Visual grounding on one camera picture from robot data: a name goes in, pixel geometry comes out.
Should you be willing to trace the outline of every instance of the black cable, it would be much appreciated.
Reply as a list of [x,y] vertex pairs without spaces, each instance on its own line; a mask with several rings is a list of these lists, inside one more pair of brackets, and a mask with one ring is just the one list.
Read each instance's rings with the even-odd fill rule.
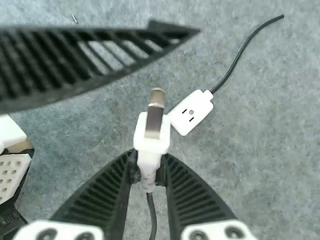
[[154,197],[152,196],[152,193],[146,194],[146,200],[148,202],[150,217],[151,217],[151,233],[150,233],[149,240],[155,240],[156,234],[157,234],[157,214],[156,214],[156,208],[154,203]]
[[282,14],[280,16],[277,16],[275,18],[270,19],[269,21],[266,21],[265,23],[261,24],[256,30],[253,31],[253,33],[251,33],[251,35],[245,40],[244,44],[242,45],[240,51],[238,52],[238,54],[236,55],[235,59],[233,60],[233,63],[231,64],[231,67],[229,68],[229,70],[226,72],[226,74],[224,75],[224,77],[210,90],[210,92],[212,94],[214,94],[216,91],[218,91],[222,85],[228,80],[228,78],[230,77],[230,75],[232,74],[232,72],[234,71],[242,53],[244,52],[244,50],[246,49],[247,45],[250,43],[250,41],[258,34],[258,32],[260,32],[261,29],[264,29],[266,26],[273,24],[274,22],[283,19],[285,16]]

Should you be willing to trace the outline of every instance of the plug prong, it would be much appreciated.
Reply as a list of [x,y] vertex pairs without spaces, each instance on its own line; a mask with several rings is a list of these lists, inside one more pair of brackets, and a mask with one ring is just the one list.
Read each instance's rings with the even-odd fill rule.
[[165,108],[165,92],[161,88],[153,88],[151,91],[144,137],[148,139],[159,139],[162,118]]

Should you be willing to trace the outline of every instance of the white plastic part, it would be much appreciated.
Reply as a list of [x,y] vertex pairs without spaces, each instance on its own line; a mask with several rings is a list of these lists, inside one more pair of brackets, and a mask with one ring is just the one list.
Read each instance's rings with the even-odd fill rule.
[[101,228],[91,225],[38,220],[22,227],[13,240],[103,240]]
[[171,125],[186,136],[214,109],[213,98],[209,90],[195,90],[168,113]]
[[5,148],[22,143],[27,139],[24,131],[8,115],[0,115],[0,153]]
[[29,154],[0,156],[0,205],[14,196],[30,163]]
[[156,187],[156,173],[161,165],[161,158],[170,146],[170,119],[162,116],[159,139],[145,138],[147,112],[141,112],[133,136],[133,147],[138,151],[137,165],[140,169],[142,187],[152,193]]
[[207,222],[187,226],[181,240],[258,240],[248,226],[238,220]]

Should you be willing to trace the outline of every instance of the screw hole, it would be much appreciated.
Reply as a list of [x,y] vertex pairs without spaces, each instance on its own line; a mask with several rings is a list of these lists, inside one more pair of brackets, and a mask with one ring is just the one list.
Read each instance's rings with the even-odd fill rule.
[[225,230],[225,234],[230,239],[242,239],[245,235],[244,233],[237,227],[230,226]]
[[57,235],[57,230],[53,228],[46,229],[38,234],[36,240],[54,240]]
[[80,234],[75,240],[94,240],[95,237],[90,232],[84,232]]
[[209,239],[203,231],[196,230],[190,234],[190,240],[209,240]]

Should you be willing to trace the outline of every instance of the white plug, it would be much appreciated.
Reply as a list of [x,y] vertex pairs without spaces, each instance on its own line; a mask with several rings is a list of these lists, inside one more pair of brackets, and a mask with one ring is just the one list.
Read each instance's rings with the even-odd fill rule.
[[209,90],[195,90],[168,113],[171,125],[186,136],[214,109],[213,98]]
[[146,111],[141,112],[133,136],[133,147],[138,151],[136,164],[140,169],[142,187],[147,193],[156,188],[156,173],[161,165],[161,158],[170,146],[170,119],[162,116],[159,139],[145,137],[147,125]]

